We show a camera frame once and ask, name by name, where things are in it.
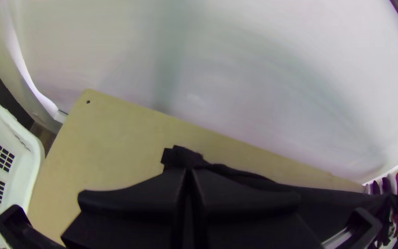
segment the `laundry basket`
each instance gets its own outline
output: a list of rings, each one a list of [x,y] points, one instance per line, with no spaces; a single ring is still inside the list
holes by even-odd
[[[0,105],[0,213],[13,204],[27,213],[44,148]],[[8,248],[0,235],[0,248]]]

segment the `white wall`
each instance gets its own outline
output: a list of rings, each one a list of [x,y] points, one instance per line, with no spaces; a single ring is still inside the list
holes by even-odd
[[[381,0],[9,0],[31,78],[366,182],[398,164],[398,15]]]
[[[18,57],[15,54],[17,43],[13,43],[15,37],[12,35],[14,35],[14,33],[7,30],[8,27],[5,24],[0,12],[0,78],[17,102],[27,111],[35,122],[57,133],[62,124],[56,121],[51,113],[56,115],[58,113],[58,108],[50,101],[48,106],[45,105],[49,107],[47,110],[43,103],[49,100],[41,98],[40,96],[42,94],[36,89],[32,89],[27,83],[26,80],[29,79],[26,79],[23,75],[23,70],[26,71],[26,68],[22,57],[19,57],[20,51],[18,51]]]

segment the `dark fabric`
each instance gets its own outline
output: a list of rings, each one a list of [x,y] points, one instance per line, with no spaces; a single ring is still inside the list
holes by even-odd
[[[240,184],[226,176],[269,180],[210,164],[183,147],[166,149],[161,161],[164,172],[142,183],[122,190],[81,192],[82,212],[62,235],[65,245],[70,249],[322,247],[296,212],[299,194]]]
[[[391,182],[388,177],[382,178],[382,189],[383,193],[392,193]]]
[[[167,169],[187,163],[191,167],[207,169],[239,184],[258,190],[298,193],[301,197],[298,214],[321,241],[345,228],[346,222],[355,208],[365,208],[382,222],[384,226],[381,233],[382,240],[384,240],[384,244],[389,242],[385,235],[387,237],[392,206],[390,198],[392,194],[390,193],[370,196],[347,191],[278,184],[254,173],[235,170],[223,164],[210,164],[200,154],[179,146],[166,149],[162,163],[165,164]]]
[[[372,192],[373,195],[380,195],[381,194],[380,193],[379,184],[376,181],[373,182],[372,189],[373,189],[373,192]]]

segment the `white curved surface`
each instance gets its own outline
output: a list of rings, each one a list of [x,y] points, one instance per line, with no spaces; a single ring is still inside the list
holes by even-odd
[[[358,182],[398,165],[398,15],[381,0],[9,0],[25,64]]]
[[[47,101],[35,88],[31,78],[26,78],[28,71],[14,29],[10,29],[13,26],[12,20],[4,15],[7,12],[8,8],[1,8],[0,5],[0,78],[35,122],[57,133],[62,123],[56,119],[65,119],[58,112],[56,105],[50,100]]]

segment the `plywood board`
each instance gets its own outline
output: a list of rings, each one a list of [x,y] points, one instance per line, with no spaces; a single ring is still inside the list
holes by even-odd
[[[60,236],[80,212],[82,190],[125,188],[162,173],[164,148],[185,146],[209,162],[274,181],[360,192],[328,172],[203,129],[180,119],[86,90],[71,110],[40,169],[28,217],[49,238]]]

